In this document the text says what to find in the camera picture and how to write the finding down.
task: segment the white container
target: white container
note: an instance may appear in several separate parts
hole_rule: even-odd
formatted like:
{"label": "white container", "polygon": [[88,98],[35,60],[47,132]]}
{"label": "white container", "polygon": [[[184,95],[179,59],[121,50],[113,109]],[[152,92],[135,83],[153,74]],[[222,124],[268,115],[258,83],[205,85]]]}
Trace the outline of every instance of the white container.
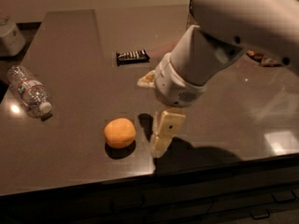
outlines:
{"label": "white container", "polygon": [[10,19],[0,20],[0,57],[15,56],[24,48],[25,38]]}

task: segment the clear water bottle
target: clear water bottle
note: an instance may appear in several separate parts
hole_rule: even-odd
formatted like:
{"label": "clear water bottle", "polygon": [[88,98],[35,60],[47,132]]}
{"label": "clear water bottle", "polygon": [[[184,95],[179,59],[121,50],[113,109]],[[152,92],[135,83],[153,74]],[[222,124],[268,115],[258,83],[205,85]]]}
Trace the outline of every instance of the clear water bottle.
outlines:
{"label": "clear water bottle", "polygon": [[10,88],[17,98],[21,98],[27,114],[42,118],[49,114],[52,105],[44,85],[23,66],[12,66],[7,72]]}

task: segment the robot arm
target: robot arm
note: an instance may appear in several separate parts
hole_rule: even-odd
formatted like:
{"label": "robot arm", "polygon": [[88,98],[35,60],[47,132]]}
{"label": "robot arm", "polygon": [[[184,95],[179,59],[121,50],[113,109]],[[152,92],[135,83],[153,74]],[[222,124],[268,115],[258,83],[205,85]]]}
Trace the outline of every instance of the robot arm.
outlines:
{"label": "robot arm", "polygon": [[181,108],[192,105],[206,82],[248,49],[285,65],[299,61],[297,0],[192,0],[191,8],[199,26],[191,26],[150,74],[157,99],[172,107],[154,118],[150,142],[157,158],[185,119]]}

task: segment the gray tabletop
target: gray tabletop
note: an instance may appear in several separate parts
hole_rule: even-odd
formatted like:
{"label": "gray tabletop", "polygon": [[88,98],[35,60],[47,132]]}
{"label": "gray tabletop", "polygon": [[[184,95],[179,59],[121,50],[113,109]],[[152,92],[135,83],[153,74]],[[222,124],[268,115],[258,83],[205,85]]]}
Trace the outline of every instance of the gray tabletop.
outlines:
{"label": "gray tabletop", "polygon": [[[8,91],[0,105],[0,195],[125,177],[173,174],[299,152],[298,71],[262,68],[247,56],[219,72],[186,109],[166,154],[150,156],[150,116],[165,109],[136,82],[184,34],[186,6],[50,12],[22,65],[49,90],[53,117],[23,112]],[[115,51],[146,49],[150,63],[117,66]],[[103,130],[130,119],[135,143],[107,148]]]}

